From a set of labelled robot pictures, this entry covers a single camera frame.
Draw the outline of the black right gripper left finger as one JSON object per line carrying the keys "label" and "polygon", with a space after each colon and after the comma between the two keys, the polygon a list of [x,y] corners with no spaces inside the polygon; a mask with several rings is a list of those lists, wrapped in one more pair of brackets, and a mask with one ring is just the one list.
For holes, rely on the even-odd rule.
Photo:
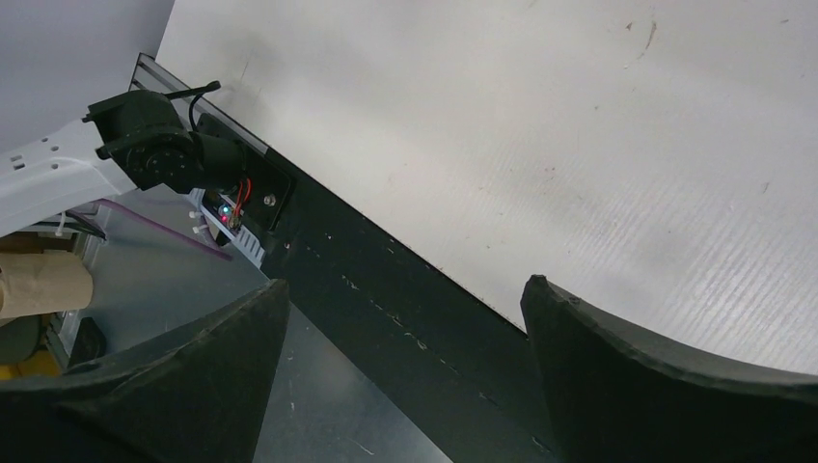
{"label": "black right gripper left finger", "polygon": [[290,314],[272,280],[58,376],[1,385],[5,462],[249,462]]}

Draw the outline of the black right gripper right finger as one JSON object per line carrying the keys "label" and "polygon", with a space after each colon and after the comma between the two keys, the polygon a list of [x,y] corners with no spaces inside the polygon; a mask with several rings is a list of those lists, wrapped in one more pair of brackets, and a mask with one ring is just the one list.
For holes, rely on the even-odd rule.
{"label": "black right gripper right finger", "polygon": [[561,462],[813,462],[817,379],[709,353],[566,296],[520,302]]}

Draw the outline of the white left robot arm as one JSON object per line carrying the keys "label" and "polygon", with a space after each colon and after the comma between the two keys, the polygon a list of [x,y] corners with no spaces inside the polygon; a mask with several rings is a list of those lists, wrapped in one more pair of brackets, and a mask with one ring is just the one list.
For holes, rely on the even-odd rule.
{"label": "white left robot arm", "polygon": [[246,185],[245,149],[188,128],[174,105],[220,87],[212,81],[166,94],[128,91],[90,105],[83,118],[38,141],[2,153],[1,233],[157,185],[179,194]]}

